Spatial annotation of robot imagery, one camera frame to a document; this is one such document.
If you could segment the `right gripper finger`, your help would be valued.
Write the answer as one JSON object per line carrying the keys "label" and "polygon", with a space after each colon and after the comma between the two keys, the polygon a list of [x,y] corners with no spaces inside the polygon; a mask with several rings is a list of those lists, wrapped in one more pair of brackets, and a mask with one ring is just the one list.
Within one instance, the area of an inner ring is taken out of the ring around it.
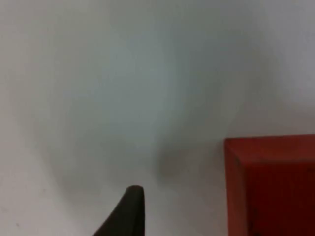
{"label": "right gripper finger", "polygon": [[145,193],[139,185],[129,186],[120,201],[93,236],[144,236]]}

